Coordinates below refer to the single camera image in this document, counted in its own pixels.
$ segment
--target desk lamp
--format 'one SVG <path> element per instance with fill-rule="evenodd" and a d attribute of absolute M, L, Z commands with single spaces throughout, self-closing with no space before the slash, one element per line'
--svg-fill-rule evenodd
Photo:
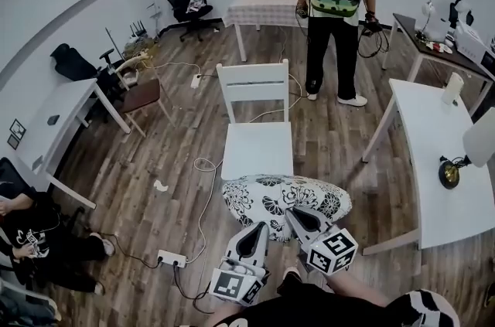
<path fill-rule="evenodd" d="M 495 153 L 495 107 L 486 112 L 479 121 L 463 135 L 466 156 L 454 158 L 452 161 L 440 158 L 439 178 L 447 189 L 457 187 L 460 180 L 459 170 L 467 165 L 478 168 L 484 166 Z"/>

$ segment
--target dark wooden desk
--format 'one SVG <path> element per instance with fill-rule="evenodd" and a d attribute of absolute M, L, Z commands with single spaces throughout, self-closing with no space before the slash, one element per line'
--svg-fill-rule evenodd
<path fill-rule="evenodd" d="M 387 58 L 390 53 L 390 49 L 392 48 L 392 42 L 394 40 L 395 34 L 400 28 L 402 32 L 411 41 L 411 44 L 418 51 L 418 55 L 416 56 L 415 61 L 412 64 L 411 71 L 409 72 L 408 81 L 411 82 L 415 81 L 416 76 L 418 75 L 419 68 L 421 67 L 421 64 L 424 59 L 433 60 L 434 62 L 446 64 L 455 69 L 465 71 L 484 81 L 483 89 L 481 90 L 478 100 L 469 109 L 469 113 L 473 115 L 474 111 L 476 111 L 476 109 L 479 107 L 485 96 L 488 94 L 488 91 L 493 85 L 493 81 L 474 62 L 466 58 L 464 55 L 458 53 L 455 48 L 452 49 L 453 53 L 438 53 L 436 51 L 429 49 L 425 44 L 420 43 L 416 39 L 415 23 L 416 23 L 416 19 L 414 18 L 400 14 L 394 14 L 394 26 L 392 28 L 392 33 L 390 37 L 390 48 L 389 48 L 389 52 L 385 54 L 384 61 L 381 64 L 381 68 L 383 70 L 387 69 Z"/>

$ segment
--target table with checkered tablecloth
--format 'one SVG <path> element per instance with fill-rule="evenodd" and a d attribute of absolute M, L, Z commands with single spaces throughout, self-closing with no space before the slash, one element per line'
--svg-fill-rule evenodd
<path fill-rule="evenodd" d="M 248 60 L 241 35 L 241 25 L 308 27 L 308 19 L 296 18 L 297 0 L 234 0 L 223 17 L 225 27 L 235 26 L 239 52 Z"/>

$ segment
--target floral cushion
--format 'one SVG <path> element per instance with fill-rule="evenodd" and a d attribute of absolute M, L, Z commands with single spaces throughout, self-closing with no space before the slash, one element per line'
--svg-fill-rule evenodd
<path fill-rule="evenodd" d="M 352 208 L 343 189 L 315 179 L 288 175 L 249 175 L 225 182 L 225 203 L 234 217 L 247 227 L 265 221 L 270 239 L 287 242 L 291 230 L 285 223 L 285 209 L 306 206 L 324 213 L 332 222 Z"/>

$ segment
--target checkered tablecloth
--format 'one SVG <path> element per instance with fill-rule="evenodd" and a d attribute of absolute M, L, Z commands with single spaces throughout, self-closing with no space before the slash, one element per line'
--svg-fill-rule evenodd
<path fill-rule="evenodd" d="M 297 27 L 296 4 L 297 0 L 234 0 L 223 17 L 224 25 Z M 299 18 L 299 23 L 301 27 L 308 27 L 308 19 Z"/>

